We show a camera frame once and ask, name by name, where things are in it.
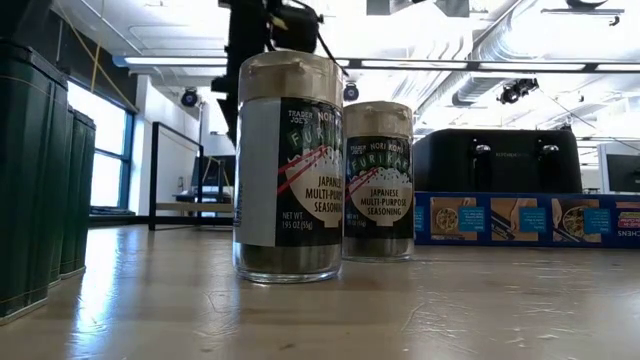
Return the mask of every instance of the cardboard box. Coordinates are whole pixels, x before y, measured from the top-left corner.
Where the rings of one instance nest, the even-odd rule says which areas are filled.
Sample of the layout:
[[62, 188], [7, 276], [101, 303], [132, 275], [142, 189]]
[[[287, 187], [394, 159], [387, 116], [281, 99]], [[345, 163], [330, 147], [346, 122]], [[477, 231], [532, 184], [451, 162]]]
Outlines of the cardboard box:
[[640, 248], [640, 196], [416, 192], [417, 245]]

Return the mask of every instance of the table surface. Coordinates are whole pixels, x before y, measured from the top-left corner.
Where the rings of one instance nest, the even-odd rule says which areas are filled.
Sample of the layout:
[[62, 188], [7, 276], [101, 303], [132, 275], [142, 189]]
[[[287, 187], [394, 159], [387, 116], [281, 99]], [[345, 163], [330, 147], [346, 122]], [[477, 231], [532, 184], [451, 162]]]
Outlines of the table surface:
[[90, 231], [87, 272], [0, 328], [3, 359], [638, 359], [640, 253], [418, 247], [337, 279], [236, 278], [231, 234]]

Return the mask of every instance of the ceiling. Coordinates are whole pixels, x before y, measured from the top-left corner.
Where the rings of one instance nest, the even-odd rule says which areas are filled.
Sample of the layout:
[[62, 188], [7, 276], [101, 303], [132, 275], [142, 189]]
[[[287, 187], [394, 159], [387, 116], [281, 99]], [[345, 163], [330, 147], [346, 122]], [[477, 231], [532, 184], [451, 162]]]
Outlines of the ceiling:
[[[321, 32], [336, 57], [443, 60], [607, 60], [640, 58], [640, 2], [610, 0], [607, 15], [563, 13], [564, 0], [470, 0], [468, 18], [445, 15], [425, 1], [390, 16], [367, 16], [366, 0], [307, 0], [325, 15]], [[114, 55], [224, 56], [229, 10], [217, 0], [55, 0], [81, 32]], [[614, 15], [620, 23], [610, 26]], [[202, 87], [223, 68], [136, 69], [177, 101], [185, 86]], [[572, 122], [578, 138], [639, 137], [633, 126], [637, 75], [539, 74], [540, 91], [513, 105], [496, 97], [523, 75], [419, 71], [352, 71], [361, 98], [394, 100], [416, 111], [416, 134], [445, 127], [548, 129]], [[452, 96], [476, 86], [471, 105]], [[596, 163], [594, 140], [580, 143], [583, 163]]]

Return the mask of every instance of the seasoning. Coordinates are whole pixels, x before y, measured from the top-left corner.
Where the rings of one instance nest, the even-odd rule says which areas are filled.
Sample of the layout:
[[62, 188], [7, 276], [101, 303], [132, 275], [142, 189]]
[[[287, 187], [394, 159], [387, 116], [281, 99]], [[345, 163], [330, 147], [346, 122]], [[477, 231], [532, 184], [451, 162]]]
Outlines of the seasoning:
[[332, 61], [275, 51], [239, 84], [233, 260], [256, 282], [337, 274], [344, 181], [342, 80]]
[[344, 109], [346, 185], [342, 256], [402, 261], [413, 253], [412, 115], [391, 102]]

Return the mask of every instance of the silver lid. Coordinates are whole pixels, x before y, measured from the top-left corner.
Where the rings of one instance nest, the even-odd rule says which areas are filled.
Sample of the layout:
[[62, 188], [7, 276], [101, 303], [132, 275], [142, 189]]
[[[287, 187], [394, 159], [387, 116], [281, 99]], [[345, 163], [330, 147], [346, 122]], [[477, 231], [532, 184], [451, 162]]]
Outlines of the silver lid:
[[344, 108], [344, 133], [352, 136], [413, 136], [413, 118], [408, 106], [372, 101]]
[[342, 73], [331, 60], [299, 51], [272, 51], [240, 68], [238, 100], [302, 97], [342, 107]]

